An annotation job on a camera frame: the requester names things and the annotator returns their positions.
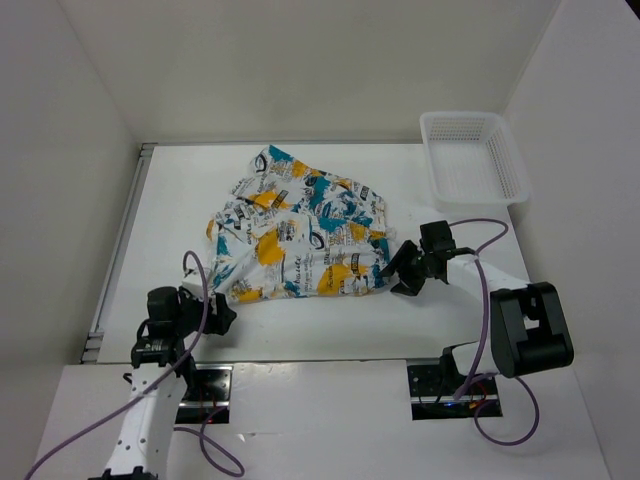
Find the patterned white teal yellow shorts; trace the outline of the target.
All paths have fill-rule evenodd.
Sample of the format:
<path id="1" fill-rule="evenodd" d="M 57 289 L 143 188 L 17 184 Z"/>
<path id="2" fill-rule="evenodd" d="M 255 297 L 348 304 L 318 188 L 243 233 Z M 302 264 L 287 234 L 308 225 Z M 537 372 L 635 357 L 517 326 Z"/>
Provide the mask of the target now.
<path id="1" fill-rule="evenodd" d="M 206 235 L 228 303 L 362 296 L 387 286 L 386 203 L 369 186 L 265 147 Z"/>

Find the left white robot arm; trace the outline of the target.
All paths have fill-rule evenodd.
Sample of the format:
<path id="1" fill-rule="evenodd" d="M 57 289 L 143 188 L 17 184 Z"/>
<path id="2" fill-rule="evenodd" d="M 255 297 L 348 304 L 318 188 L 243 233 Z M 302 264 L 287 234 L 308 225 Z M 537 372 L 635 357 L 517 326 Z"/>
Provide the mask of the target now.
<path id="1" fill-rule="evenodd" d="M 224 335 L 236 313 L 221 293 L 201 299 L 184 287 L 147 295 L 148 318 L 131 350 L 131 395 L 102 479 L 164 479 L 182 400 L 196 394 L 200 376 L 185 339 Z"/>

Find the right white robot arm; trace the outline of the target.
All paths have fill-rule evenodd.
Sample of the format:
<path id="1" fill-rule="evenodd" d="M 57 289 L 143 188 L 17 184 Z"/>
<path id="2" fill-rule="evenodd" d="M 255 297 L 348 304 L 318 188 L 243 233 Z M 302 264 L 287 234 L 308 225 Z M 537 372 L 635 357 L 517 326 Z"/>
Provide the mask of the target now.
<path id="1" fill-rule="evenodd" d="M 428 279 L 457 287 L 481 302 L 480 337 L 443 353 L 451 360 L 438 370 L 440 385 L 460 398 L 483 374 L 522 377 L 571 365 L 575 358 L 559 293 L 549 282 L 530 283 L 484 262 L 480 254 L 506 235 L 509 226 L 479 247 L 459 247 L 451 228 L 462 220 L 420 226 L 420 242 L 405 241 L 382 278 L 398 277 L 395 294 L 415 297 Z"/>

